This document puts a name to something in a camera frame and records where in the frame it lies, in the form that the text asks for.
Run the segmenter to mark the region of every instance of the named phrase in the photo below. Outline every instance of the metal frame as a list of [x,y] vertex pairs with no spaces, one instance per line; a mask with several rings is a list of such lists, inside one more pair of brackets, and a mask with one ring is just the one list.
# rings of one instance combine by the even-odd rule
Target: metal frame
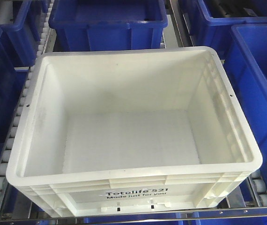
[[[177,41],[178,47],[187,47],[192,46],[192,40],[189,36],[187,26],[185,24],[185,18],[180,10],[178,0],[166,0],[166,6],[168,7],[167,11],[170,14],[172,19],[172,25],[174,28],[174,33],[171,35],[164,35],[164,39],[167,36],[172,37],[171,39],[173,43],[170,45],[174,47]],[[47,16],[49,17],[50,11],[52,8],[52,4],[48,10]],[[48,23],[42,23],[44,25],[43,31],[46,31],[44,34],[45,41],[42,45],[39,46],[39,51],[37,56],[45,53],[45,52],[52,52],[55,44],[56,33],[55,30],[47,30]],[[29,77],[28,80],[31,79],[31,73],[34,67],[29,69]],[[118,221],[111,221],[111,222],[101,222],[101,223],[94,223],[93,224],[115,224],[115,223],[142,223],[142,222],[159,222],[159,221],[180,221],[180,220],[195,220],[195,219],[216,219],[216,218],[244,218],[244,217],[264,217],[267,216],[267,207],[262,207],[260,202],[260,198],[258,193],[256,192],[255,185],[251,177],[247,178],[247,185],[250,190],[251,196],[253,198],[253,202],[250,204],[246,204],[244,202],[241,190],[237,187],[231,194],[229,194],[225,200],[220,204],[219,209],[203,209],[203,210],[179,210],[179,211],[164,211],[164,212],[154,212],[154,213],[139,213],[140,214],[162,214],[169,215],[164,219],[145,219],[145,220],[131,220],[131,221],[123,221],[122,217]],[[68,217],[68,218],[50,218],[44,212],[31,212],[32,202],[27,199],[23,194],[18,193],[17,200],[15,203],[15,208],[13,213],[8,214],[2,212],[3,206],[7,203],[8,197],[10,194],[11,186],[5,183],[5,192],[2,195],[1,204],[0,204],[0,225],[24,225],[24,224],[86,224],[89,225],[90,223],[84,223],[86,217]],[[169,218],[170,215],[174,215],[177,213],[175,218]]]

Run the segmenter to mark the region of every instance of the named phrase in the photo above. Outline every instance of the crate floor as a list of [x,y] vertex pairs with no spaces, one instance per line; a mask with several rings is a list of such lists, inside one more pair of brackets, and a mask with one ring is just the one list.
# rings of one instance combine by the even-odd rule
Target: crate floor
[[199,164],[185,110],[72,116],[63,173]]

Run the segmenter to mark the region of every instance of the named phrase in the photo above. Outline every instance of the white plastic crate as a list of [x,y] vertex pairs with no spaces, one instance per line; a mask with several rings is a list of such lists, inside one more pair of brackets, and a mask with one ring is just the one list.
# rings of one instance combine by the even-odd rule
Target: white plastic crate
[[49,53],[31,82],[7,179],[52,217],[214,207],[262,163],[210,48]]

